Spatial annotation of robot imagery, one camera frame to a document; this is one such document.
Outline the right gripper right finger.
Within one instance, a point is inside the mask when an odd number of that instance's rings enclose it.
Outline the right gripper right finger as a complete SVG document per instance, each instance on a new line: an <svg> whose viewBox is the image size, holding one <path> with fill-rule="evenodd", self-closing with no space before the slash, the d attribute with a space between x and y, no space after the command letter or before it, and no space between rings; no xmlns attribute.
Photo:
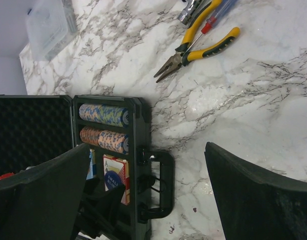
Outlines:
<svg viewBox="0 0 307 240"><path fill-rule="evenodd" d="M255 165L213 142L204 155L227 240L307 240L307 182Z"/></svg>

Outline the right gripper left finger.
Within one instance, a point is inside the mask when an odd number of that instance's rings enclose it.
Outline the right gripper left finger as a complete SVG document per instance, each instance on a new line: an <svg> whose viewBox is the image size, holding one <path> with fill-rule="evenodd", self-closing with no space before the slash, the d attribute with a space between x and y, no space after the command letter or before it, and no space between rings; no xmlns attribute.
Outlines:
<svg viewBox="0 0 307 240"><path fill-rule="evenodd" d="M0 240L69 240L90 165L83 143L0 180Z"/></svg>

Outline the black foam-lined poker case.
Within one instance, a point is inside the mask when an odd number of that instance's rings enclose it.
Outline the black foam-lined poker case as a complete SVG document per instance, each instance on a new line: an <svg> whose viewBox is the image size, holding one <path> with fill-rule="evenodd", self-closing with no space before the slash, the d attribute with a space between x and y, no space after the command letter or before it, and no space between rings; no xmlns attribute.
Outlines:
<svg viewBox="0 0 307 240"><path fill-rule="evenodd" d="M0 240L149 240L175 199L141 97L0 95Z"/></svg>

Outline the orange black poker chip stack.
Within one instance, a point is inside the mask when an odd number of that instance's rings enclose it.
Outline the orange black poker chip stack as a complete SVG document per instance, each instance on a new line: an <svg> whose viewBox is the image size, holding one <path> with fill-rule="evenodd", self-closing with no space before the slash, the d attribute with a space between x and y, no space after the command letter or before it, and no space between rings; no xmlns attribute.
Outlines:
<svg viewBox="0 0 307 240"><path fill-rule="evenodd" d="M90 126L85 126L79 132L80 140L84 143L98 146L99 135L102 131Z"/></svg>

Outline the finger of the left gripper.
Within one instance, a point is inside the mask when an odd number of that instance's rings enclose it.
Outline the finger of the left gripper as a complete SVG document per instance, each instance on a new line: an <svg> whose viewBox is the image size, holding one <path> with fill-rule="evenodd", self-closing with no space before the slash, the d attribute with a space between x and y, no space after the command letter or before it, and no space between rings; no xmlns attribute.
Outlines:
<svg viewBox="0 0 307 240"><path fill-rule="evenodd" d="M120 184L107 191L99 191L100 183L99 178L86 180L78 207L78 231L91 238L114 231L126 190L126 186Z"/></svg>

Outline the peach blue poker chip stack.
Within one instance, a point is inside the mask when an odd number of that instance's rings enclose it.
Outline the peach blue poker chip stack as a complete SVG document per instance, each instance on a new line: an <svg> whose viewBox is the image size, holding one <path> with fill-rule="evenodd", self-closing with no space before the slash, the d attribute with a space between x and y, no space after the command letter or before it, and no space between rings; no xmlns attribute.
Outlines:
<svg viewBox="0 0 307 240"><path fill-rule="evenodd" d="M129 136L124 133L102 130L98 136L98 145L103 149L127 155Z"/></svg>

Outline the red playing card deck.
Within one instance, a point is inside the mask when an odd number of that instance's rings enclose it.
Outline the red playing card deck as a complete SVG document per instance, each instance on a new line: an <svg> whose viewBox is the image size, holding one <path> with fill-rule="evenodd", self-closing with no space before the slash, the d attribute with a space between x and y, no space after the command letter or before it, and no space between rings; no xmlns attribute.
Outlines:
<svg viewBox="0 0 307 240"><path fill-rule="evenodd" d="M125 186L121 198L124 205L130 204L130 171L126 159L117 158L108 154L103 155L103 175L105 190L114 189L120 185Z"/></svg>

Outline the blue small blind button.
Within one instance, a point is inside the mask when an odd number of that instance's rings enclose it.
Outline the blue small blind button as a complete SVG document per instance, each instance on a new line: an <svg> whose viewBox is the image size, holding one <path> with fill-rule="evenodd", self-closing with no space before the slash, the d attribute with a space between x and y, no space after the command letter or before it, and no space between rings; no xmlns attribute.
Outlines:
<svg viewBox="0 0 307 240"><path fill-rule="evenodd" d="M109 168L104 171L104 186L105 190L114 189L120 185L126 186L126 171L124 168Z"/></svg>

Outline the blue playing card deck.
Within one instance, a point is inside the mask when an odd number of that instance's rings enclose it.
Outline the blue playing card deck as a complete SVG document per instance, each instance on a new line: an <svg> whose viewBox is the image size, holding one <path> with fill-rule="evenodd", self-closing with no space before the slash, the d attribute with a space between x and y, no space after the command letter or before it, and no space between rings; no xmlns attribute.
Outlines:
<svg viewBox="0 0 307 240"><path fill-rule="evenodd" d="M87 180L93 179L97 176L97 165L96 165L96 157L95 157L94 149L90 149L89 159L90 159L90 163L89 163L88 173L86 176Z"/></svg>

